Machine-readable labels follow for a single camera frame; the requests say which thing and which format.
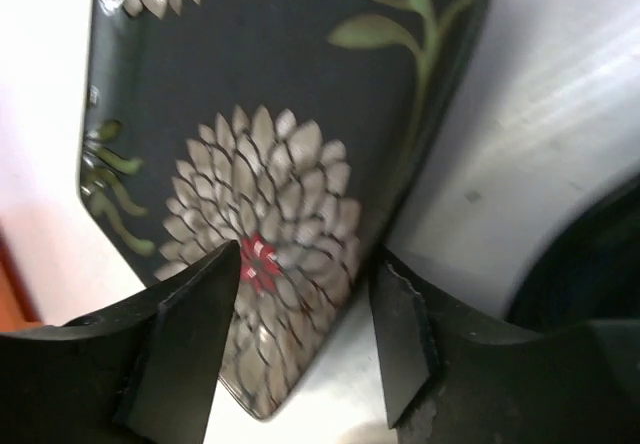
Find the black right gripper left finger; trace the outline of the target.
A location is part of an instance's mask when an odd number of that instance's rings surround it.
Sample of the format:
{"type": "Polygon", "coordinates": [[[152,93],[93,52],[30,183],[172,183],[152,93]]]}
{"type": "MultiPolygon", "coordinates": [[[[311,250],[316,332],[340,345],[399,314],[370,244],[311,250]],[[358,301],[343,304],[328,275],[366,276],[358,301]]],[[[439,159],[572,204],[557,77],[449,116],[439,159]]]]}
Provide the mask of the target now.
{"type": "Polygon", "coordinates": [[[239,284],[228,242],[62,326],[1,336],[5,443],[200,443],[239,284]]]}

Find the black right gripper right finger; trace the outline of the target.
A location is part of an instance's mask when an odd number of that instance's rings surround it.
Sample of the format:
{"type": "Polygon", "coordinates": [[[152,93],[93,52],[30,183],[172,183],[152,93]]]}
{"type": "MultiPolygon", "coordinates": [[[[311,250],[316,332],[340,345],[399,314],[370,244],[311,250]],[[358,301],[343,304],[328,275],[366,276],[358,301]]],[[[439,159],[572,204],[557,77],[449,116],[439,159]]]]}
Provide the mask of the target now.
{"type": "Polygon", "coordinates": [[[388,426],[402,443],[635,443],[639,324],[538,334],[394,258],[370,275],[388,426]]]}

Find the black floral square plate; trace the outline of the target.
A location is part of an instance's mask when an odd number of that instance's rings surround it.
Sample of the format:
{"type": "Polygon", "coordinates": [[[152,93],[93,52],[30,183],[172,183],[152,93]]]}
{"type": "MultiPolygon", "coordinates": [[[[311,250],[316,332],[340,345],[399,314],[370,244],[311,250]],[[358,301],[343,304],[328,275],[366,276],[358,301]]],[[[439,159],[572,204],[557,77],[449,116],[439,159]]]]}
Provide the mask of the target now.
{"type": "Polygon", "coordinates": [[[143,284],[228,241],[220,379],[271,418],[419,173],[489,0],[93,0],[79,196],[143,284]]]}

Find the orange plastic bin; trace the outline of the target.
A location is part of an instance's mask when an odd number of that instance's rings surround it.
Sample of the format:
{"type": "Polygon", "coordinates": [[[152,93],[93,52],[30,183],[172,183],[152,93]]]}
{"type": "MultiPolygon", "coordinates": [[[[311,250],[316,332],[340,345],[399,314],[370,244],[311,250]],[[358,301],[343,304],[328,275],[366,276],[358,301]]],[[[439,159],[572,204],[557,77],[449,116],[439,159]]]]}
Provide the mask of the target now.
{"type": "Polygon", "coordinates": [[[1,232],[1,331],[15,332],[43,325],[1,232]]]}

